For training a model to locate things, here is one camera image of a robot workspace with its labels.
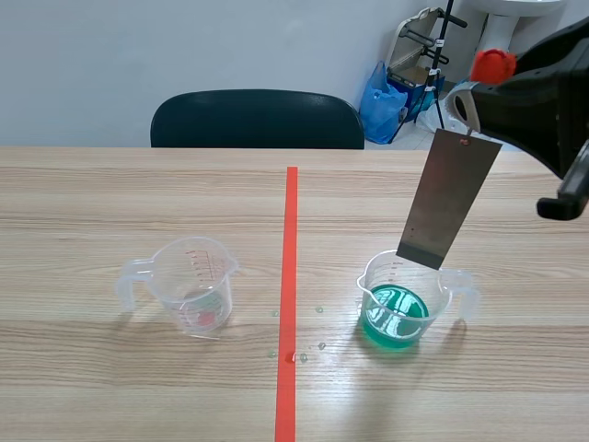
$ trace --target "measuring cup with green liquid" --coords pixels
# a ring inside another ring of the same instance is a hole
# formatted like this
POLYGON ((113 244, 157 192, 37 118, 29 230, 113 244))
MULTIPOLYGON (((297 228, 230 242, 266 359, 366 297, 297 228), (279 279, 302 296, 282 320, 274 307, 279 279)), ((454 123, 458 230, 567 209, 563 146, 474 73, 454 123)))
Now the measuring cup with green liquid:
POLYGON ((396 250, 378 253, 357 284, 364 294, 360 323, 365 334, 391 348, 418 342, 453 297, 461 295, 464 320, 473 317, 480 298, 469 272, 436 271, 400 258, 396 250))

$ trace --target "wood grain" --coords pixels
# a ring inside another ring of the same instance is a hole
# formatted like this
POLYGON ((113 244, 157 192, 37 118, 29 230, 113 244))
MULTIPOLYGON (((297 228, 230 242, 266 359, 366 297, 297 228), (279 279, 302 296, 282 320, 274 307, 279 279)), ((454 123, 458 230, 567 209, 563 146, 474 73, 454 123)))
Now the wood grain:
POLYGON ((448 255, 483 293, 404 354, 356 328, 355 278, 396 246, 424 152, 0 150, 0 440, 273 440, 284 184, 299 167, 298 440, 582 441, 589 223, 535 214, 558 180, 500 154, 448 255), (241 263, 223 339, 180 334, 120 266, 205 235, 241 263), (323 307, 317 313, 316 307, 323 307), (325 344, 320 350, 318 345, 325 344))

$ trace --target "measuring cup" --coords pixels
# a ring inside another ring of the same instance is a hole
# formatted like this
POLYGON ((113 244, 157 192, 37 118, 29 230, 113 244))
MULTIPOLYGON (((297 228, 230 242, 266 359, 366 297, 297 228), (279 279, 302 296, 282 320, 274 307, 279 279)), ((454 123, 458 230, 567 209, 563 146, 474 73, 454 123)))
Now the measuring cup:
POLYGON ((229 276, 236 260, 223 244, 205 237, 177 239, 152 258, 123 265, 116 292, 126 311, 135 308, 133 282, 147 285, 179 327, 203 335, 231 313, 229 276))
POLYGON ((364 294, 360 322, 369 338, 387 347, 410 346, 458 294, 462 295, 460 317, 472 318, 480 295, 469 272, 436 271, 396 252, 378 253, 357 281, 364 294))

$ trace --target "chair backrest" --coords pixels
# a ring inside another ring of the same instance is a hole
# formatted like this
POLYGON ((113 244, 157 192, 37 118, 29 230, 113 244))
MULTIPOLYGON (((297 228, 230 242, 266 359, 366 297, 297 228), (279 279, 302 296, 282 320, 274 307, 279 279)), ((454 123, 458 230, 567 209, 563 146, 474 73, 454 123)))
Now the chair backrest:
POLYGON ((162 104, 151 146, 364 149, 364 130, 350 104, 328 95, 212 90, 162 104))

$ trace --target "metal sheet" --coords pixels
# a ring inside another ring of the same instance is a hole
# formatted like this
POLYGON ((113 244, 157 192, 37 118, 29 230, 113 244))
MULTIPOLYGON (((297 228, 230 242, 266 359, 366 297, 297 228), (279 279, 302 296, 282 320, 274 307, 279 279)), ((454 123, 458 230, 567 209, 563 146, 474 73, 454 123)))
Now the metal sheet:
POLYGON ((438 130, 397 255, 439 269, 501 145, 438 130))

